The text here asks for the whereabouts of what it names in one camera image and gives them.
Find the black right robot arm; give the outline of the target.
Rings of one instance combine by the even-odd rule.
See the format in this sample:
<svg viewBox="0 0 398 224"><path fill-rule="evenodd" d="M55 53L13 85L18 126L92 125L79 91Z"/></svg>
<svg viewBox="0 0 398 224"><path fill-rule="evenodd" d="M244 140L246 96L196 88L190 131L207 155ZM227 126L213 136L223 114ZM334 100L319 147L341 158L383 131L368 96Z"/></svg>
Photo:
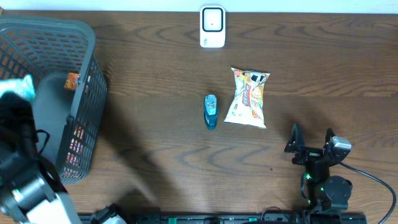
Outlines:
<svg viewBox="0 0 398 224"><path fill-rule="evenodd" d="M327 129L322 148L305 145L303 132L295 123L284 149L293 153L292 163L305 167L301 177L301 194L309 201L307 208L292 218L296 223L322 223L341 221L341 213L348 209L353 185L351 181L330 175L330 167L337 165L351 152L351 143Z"/></svg>

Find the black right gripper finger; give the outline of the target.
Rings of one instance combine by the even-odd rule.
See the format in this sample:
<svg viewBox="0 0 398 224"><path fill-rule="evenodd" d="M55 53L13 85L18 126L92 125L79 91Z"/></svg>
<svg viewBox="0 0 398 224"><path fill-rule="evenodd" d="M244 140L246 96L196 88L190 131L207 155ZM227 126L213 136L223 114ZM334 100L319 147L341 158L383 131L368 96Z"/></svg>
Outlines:
<svg viewBox="0 0 398 224"><path fill-rule="evenodd" d="M285 146L284 152L288 153L298 153L302 152L305 147L305 141L301 127L298 123L295 123L292 127L292 133Z"/></svg>
<svg viewBox="0 0 398 224"><path fill-rule="evenodd" d="M325 136L325 144L327 145L334 145L335 143L333 142L333 137L335 137L335 133L331 128L328 128L326 131L326 136Z"/></svg>

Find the blue liquid bottle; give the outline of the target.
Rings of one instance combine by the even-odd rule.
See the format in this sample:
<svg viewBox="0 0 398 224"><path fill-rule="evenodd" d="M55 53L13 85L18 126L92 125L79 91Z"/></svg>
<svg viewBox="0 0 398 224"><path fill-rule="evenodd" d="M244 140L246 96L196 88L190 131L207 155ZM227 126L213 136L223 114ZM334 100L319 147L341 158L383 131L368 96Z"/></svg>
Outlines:
<svg viewBox="0 0 398 224"><path fill-rule="evenodd" d="M204 121L208 129L215 129L218 119L218 105L215 95L207 95L203 101Z"/></svg>

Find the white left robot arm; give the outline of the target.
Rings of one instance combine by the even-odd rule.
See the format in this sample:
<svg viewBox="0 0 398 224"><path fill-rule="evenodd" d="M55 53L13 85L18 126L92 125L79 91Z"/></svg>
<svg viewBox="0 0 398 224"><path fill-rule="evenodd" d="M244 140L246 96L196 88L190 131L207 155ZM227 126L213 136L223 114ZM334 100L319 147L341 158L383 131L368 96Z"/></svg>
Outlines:
<svg viewBox="0 0 398 224"><path fill-rule="evenodd" d="M54 165L36 147L29 101L1 97L1 212L17 223L80 223Z"/></svg>

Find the teal white wipes pack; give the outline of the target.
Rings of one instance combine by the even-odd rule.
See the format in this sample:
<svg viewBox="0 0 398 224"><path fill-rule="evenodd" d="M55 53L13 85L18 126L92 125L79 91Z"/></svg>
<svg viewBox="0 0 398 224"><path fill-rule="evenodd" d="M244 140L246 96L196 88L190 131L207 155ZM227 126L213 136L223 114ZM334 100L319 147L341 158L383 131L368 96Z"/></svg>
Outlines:
<svg viewBox="0 0 398 224"><path fill-rule="evenodd" d="M33 79L31 75L26 75L20 79L1 80L0 94L12 92L21 98L33 102L36 97Z"/></svg>

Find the yellow snack bag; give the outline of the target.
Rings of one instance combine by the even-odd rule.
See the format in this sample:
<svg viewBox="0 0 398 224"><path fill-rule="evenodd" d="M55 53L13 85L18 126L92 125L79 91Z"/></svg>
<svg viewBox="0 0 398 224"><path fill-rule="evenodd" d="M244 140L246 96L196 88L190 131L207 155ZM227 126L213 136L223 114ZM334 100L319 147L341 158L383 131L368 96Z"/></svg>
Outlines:
<svg viewBox="0 0 398 224"><path fill-rule="evenodd" d="M264 85L270 73L231 68L235 92L225 123L243 124L266 129L264 123Z"/></svg>

